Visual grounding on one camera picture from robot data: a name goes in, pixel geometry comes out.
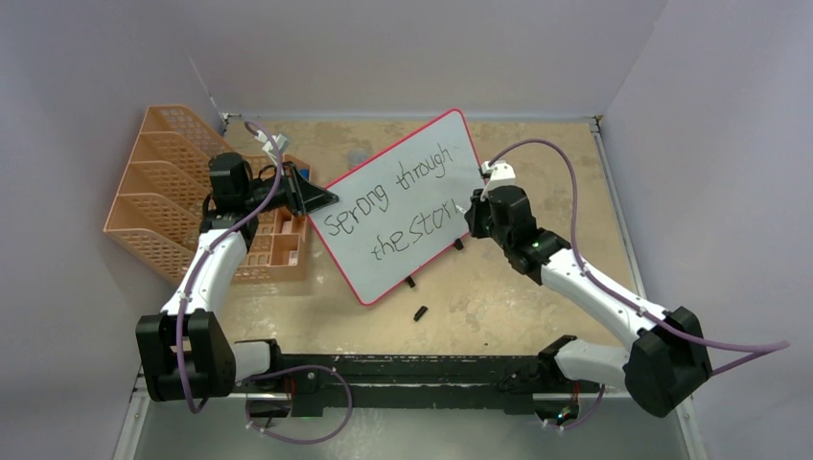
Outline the red-framed whiteboard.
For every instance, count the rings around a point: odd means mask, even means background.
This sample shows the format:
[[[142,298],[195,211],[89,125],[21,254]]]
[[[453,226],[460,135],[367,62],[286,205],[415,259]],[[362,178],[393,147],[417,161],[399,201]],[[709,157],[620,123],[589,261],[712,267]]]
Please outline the red-framed whiteboard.
[[[310,215],[358,301],[369,306],[468,233],[456,205],[484,183],[461,110],[450,109],[330,183]]]

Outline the black marker cap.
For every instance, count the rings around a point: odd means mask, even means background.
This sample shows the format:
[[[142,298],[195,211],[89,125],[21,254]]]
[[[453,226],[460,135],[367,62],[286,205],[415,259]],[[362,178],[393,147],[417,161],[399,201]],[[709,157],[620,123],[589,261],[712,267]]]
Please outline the black marker cap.
[[[427,311],[428,311],[428,308],[427,308],[426,306],[422,306],[422,307],[420,307],[420,308],[419,308],[419,310],[418,310],[417,312],[415,312],[415,313],[414,313],[414,315],[413,315],[413,320],[414,320],[415,322],[419,321],[419,320],[420,320],[420,319],[421,319],[421,318],[422,318],[422,317],[425,315],[425,313],[426,313]]]

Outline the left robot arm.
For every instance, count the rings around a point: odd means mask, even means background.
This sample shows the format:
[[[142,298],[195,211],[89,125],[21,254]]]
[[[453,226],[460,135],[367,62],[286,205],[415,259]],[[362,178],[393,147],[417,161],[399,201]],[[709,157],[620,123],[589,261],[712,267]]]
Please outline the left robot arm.
[[[157,314],[142,316],[135,336],[149,396],[184,401],[198,413],[212,398],[250,380],[272,392],[285,382],[286,366],[273,339],[227,340],[217,313],[259,229],[262,213],[280,208],[296,217],[338,203],[336,194],[312,183],[291,161],[278,160],[274,175],[252,174],[236,152],[208,162],[211,193],[204,199],[197,250],[180,285]]]

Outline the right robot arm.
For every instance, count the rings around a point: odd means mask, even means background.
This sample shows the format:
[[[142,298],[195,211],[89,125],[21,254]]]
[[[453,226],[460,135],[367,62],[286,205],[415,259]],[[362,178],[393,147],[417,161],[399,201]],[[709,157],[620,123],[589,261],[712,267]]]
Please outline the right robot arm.
[[[476,189],[464,217],[474,238],[495,242],[515,271],[570,300],[620,343],[562,338],[538,365],[545,387],[560,390],[573,380],[614,387],[663,418],[711,378],[697,316],[651,304],[578,261],[570,242],[537,225],[522,188]]]

